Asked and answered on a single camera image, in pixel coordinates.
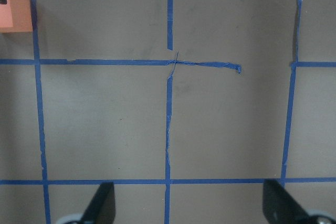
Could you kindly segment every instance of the gray floor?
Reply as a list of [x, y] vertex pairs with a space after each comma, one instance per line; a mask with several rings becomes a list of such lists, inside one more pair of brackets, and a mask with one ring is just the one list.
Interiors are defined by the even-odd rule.
[[[300, 61], [335, 61], [335, 0], [303, 0]], [[37, 0], [41, 59], [151, 59], [177, 65], [172, 179], [279, 178], [296, 0]], [[0, 59], [34, 59], [33, 35], [0, 34]], [[164, 179], [169, 66], [42, 65], [48, 179]], [[298, 68], [288, 178], [336, 177], [334, 68]], [[0, 65], [0, 222], [46, 223], [34, 66]], [[97, 185], [50, 185], [51, 223], [83, 212]], [[164, 223], [165, 185], [115, 187], [116, 224]], [[287, 183], [336, 216], [336, 183]], [[262, 184], [171, 185], [170, 223], [266, 223]]]

